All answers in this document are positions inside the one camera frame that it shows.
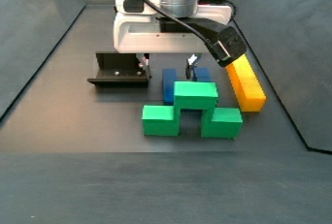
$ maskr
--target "yellow block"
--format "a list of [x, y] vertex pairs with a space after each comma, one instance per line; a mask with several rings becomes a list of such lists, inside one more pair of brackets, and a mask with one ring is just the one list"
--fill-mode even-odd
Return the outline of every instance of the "yellow block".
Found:
[[242, 112], [259, 112], [266, 95], [257, 80], [254, 71], [245, 55], [226, 66], [238, 106]]

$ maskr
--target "blue block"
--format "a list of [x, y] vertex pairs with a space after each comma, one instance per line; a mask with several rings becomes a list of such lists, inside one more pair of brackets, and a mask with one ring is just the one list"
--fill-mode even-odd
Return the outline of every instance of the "blue block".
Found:
[[207, 68], [194, 68], [194, 80], [201, 82], [211, 82]]
[[164, 105], [174, 105], [174, 83], [176, 79], [175, 69], [162, 70], [162, 93]]

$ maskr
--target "toy block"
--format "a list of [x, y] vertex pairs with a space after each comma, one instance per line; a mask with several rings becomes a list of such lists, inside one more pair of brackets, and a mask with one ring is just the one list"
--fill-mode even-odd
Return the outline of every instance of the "toy block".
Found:
[[217, 86], [213, 82], [175, 81], [174, 107], [176, 112], [186, 110], [210, 110], [218, 101]]
[[172, 106], [144, 106], [142, 121], [144, 135], [178, 136], [179, 117]]
[[226, 66], [238, 106], [243, 112], [259, 112], [266, 95], [257, 80], [254, 71], [245, 55]]
[[163, 104], [174, 104], [174, 82], [176, 81], [176, 70], [163, 69], [162, 70], [162, 93], [163, 93]]
[[211, 77], [207, 68], [194, 68], [193, 74], [194, 74], [193, 79], [195, 81], [211, 82]]
[[207, 122], [211, 121], [214, 109], [209, 109], [209, 110], [202, 111], [201, 121], [207, 121]]
[[234, 139], [242, 126], [239, 109], [215, 108], [213, 118], [205, 112], [201, 122], [201, 137]]

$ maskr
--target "green block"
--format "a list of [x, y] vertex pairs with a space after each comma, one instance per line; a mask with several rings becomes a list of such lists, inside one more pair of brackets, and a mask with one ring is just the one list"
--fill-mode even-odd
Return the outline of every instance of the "green block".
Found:
[[215, 108], [202, 114], [201, 137], [234, 139], [242, 126], [239, 109]]
[[218, 91], [213, 82], [175, 81], [174, 106], [178, 110], [211, 110], [217, 101]]
[[144, 106], [142, 114], [144, 135], [178, 136], [179, 117], [172, 106]]

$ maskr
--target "black holder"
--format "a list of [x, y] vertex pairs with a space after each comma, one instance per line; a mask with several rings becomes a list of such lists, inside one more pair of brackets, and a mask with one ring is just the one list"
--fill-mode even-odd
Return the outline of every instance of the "black holder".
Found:
[[140, 64], [135, 53], [97, 52], [99, 72], [93, 79], [87, 79], [93, 85], [147, 84], [148, 67]]

